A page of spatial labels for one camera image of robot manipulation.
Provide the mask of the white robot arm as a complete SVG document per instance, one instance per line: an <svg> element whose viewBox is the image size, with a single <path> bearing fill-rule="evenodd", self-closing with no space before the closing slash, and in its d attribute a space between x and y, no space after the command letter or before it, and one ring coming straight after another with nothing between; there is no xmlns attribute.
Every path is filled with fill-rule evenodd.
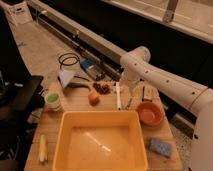
<svg viewBox="0 0 213 171"><path fill-rule="evenodd" d="M191 146L191 171L213 171L213 89L149 63L150 51L140 46L123 54L120 83L133 92L141 79L197 117Z"/></svg>

